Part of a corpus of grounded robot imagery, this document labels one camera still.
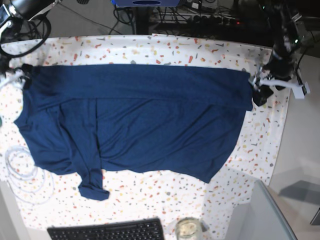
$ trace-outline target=white cable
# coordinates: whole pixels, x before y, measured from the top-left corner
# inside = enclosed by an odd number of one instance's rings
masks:
[[[25,157],[32,158],[30,151],[26,147],[23,147],[23,146],[12,146],[6,151],[5,165],[8,170],[8,178],[7,178],[8,185],[9,185],[11,191],[13,192],[13,194],[15,195],[15,197],[18,198],[20,201],[27,203],[27,204],[32,204],[32,205],[45,204],[51,199],[51,197],[54,194],[55,186],[54,186],[53,175],[52,175],[52,173],[49,173],[51,182],[49,182],[48,184],[52,188],[52,193],[50,194],[49,197],[43,197],[45,200],[40,201],[40,202],[31,202],[29,200],[26,200],[25,195],[28,195],[28,196],[30,196],[30,198],[35,198],[35,199],[36,199],[36,197],[38,197],[40,195],[40,191],[43,190],[43,188],[46,184],[47,177],[46,177],[46,171],[42,169],[42,171],[41,171],[42,181],[40,182],[39,187],[35,188],[33,190],[23,189],[20,186],[20,184],[29,184],[31,186],[34,186],[35,185],[34,181],[37,178],[37,175],[39,174],[39,171],[38,171],[39,168],[35,165],[33,165],[33,168],[31,171],[24,173],[24,174],[20,173],[20,171],[13,166],[14,161],[16,161],[17,159],[23,159],[23,161],[27,164],[27,159],[25,159]],[[14,190],[14,188],[17,188],[19,191],[21,191],[24,196],[23,197],[19,196],[17,194],[17,192]]]

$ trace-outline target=wire bundle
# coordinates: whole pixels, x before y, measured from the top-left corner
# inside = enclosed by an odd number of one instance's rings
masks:
[[[304,58],[304,56],[306,55],[306,53],[308,52],[308,50],[314,48],[314,47],[315,47],[315,44],[317,44],[317,43],[320,42],[320,39],[316,40],[316,38],[315,38],[314,34],[312,33],[312,31],[311,31],[310,33],[311,33],[311,35],[312,35],[313,44],[308,45],[308,46],[305,47],[305,49],[304,49],[301,57],[299,58],[298,64],[297,64],[296,67],[295,67],[295,75],[296,75],[296,77],[297,77],[297,80],[298,80],[299,84],[302,84],[302,80],[301,80],[300,74],[299,74],[300,63],[301,63],[302,59]]]
[[[124,19],[122,13],[125,13],[125,15],[127,16],[128,21],[126,21]],[[135,25],[134,25],[134,21],[133,21],[134,20],[134,13],[133,13],[131,7],[117,7],[116,5],[114,5],[113,16],[116,18],[117,21],[114,24],[114,26],[111,29],[111,31],[109,32],[109,35],[111,35],[111,33],[115,30],[115,27],[119,23],[131,26],[132,34],[133,35],[136,34]]]
[[[10,147],[5,153],[5,165],[8,170],[9,187],[20,201],[32,205],[42,205],[51,199],[55,190],[53,175],[43,169],[39,170],[34,165],[27,148]],[[27,172],[22,173],[19,168],[23,168]]]
[[[42,34],[40,34],[40,32],[38,30],[38,27],[41,24],[42,24]],[[25,51],[25,52],[19,53],[19,54],[7,53],[3,50],[2,46],[0,45],[0,54],[6,56],[8,58],[12,58],[12,59],[24,57],[24,56],[32,53],[33,51],[35,51],[39,47],[41,47],[41,45],[48,39],[48,37],[51,33],[51,24],[45,15],[43,15],[39,19],[39,22],[37,24],[35,24],[34,22],[27,22],[27,28],[29,29],[28,32],[21,32],[21,33],[15,34],[13,36],[13,38],[11,39],[11,41],[16,42],[16,41],[26,40],[25,39],[26,37],[28,37],[29,40],[32,40],[32,39],[42,39],[42,40],[39,43],[37,43],[35,46],[33,46],[31,49],[29,49],[28,51]]]

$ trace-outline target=gray floor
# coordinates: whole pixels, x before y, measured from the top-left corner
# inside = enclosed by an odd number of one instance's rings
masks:
[[[320,59],[301,62],[311,94],[291,94],[279,154],[269,185],[272,196],[299,240],[319,240],[310,222],[320,207]]]
[[[78,4],[76,0],[64,0],[62,4],[110,28],[117,22],[113,15],[114,6],[110,0],[91,0],[87,5]],[[51,37],[108,35],[110,32],[109,28],[92,24],[59,5],[49,12],[48,18],[52,24]],[[126,35],[132,34],[131,27],[122,23],[119,23],[115,30]]]

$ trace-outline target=electronics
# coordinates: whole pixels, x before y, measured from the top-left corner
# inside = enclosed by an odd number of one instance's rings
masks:
[[[186,0],[184,5],[196,12],[215,13],[218,8],[218,0]]]
[[[165,240],[160,219],[47,229],[52,240]]]
[[[177,7],[186,0],[113,0],[119,7]]]

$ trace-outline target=terrazzo pattern tablecloth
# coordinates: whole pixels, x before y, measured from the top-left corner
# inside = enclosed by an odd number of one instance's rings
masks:
[[[11,43],[4,49],[17,53],[34,44],[35,40]],[[270,49],[252,45],[157,34],[90,36],[48,39],[39,50],[12,60],[11,65],[152,64],[229,68],[254,74],[257,64],[267,62],[270,53]],[[195,217],[207,226],[206,239],[223,239],[234,207],[250,201],[256,179],[267,185],[270,182],[289,93],[288,89],[275,91],[266,105],[255,106],[246,113],[233,153],[209,184],[171,171],[103,170],[103,187],[110,191],[110,197],[99,202],[80,196],[81,178],[76,173],[57,176],[38,169],[36,177],[28,181],[10,177],[6,154],[14,154],[13,146],[26,147],[26,143],[13,124],[22,110],[22,92],[7,85],[0,90],[0,180],[10,183],[24,223],[30,228],[44,230],[51,226],[159,217],[165,238],[171,240],[175,239],[174,227],[179,219]],[[12,166],[20,173],[28,173],[33,160],[21,154]]]

